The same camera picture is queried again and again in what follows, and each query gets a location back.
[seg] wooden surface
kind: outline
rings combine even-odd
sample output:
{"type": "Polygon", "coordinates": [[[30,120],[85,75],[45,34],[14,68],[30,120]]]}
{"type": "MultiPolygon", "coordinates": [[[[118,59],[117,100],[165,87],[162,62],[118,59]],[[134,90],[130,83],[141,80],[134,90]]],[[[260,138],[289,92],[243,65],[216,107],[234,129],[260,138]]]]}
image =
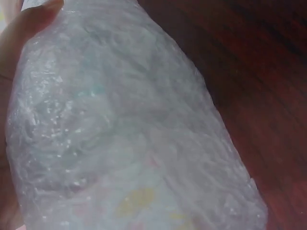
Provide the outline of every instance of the wooden surface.
{"type": "Polygon", "coordinates": [[[139,2],[203,74],[267,230],[307,230],[307,1],[139,2]]]}

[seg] wrapped package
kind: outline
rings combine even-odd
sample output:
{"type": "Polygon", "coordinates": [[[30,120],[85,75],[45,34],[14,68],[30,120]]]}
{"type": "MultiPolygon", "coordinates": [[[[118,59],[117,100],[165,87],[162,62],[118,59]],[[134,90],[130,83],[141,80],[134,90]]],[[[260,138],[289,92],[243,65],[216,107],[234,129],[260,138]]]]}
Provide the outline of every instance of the wrapped package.
{"type": "Polygon", "coordinates": [[[6,138],[27,230],[265,229],[203,77],[134,0],[65,1],[22,53],[6,138]]]}

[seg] diaper package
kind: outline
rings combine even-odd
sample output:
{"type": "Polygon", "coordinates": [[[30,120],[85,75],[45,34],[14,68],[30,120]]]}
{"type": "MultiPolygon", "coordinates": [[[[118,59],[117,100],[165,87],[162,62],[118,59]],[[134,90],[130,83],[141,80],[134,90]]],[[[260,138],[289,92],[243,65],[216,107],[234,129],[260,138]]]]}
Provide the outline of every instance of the diaper package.
{"type": "Polygon", "coordinates": [[[203,77],[134,0],[65,0],[24,48],[6,138],[27,230],[265,229],[203,77]]]}

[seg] wood grain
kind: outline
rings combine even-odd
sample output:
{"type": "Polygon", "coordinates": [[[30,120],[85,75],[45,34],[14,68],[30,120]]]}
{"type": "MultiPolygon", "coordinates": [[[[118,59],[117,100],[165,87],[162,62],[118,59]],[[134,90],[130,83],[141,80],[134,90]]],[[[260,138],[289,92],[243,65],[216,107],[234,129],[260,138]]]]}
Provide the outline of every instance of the wood grain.
{"type": "Polygon", "coordinates": [[[307,2],[139,0],[203,74],[269,208],[307,229],[307,2]]]}

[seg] wooden table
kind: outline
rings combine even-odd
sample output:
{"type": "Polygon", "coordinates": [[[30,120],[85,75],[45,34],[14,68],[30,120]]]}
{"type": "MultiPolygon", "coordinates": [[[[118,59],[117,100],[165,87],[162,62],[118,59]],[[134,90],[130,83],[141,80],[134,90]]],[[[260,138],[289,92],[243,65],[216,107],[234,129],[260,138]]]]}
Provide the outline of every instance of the wooden table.
{"type": "Polygon", "coordinates": [[[307,230],[307,1],[139,2],[203,74],[267,230],[307,230]]]}

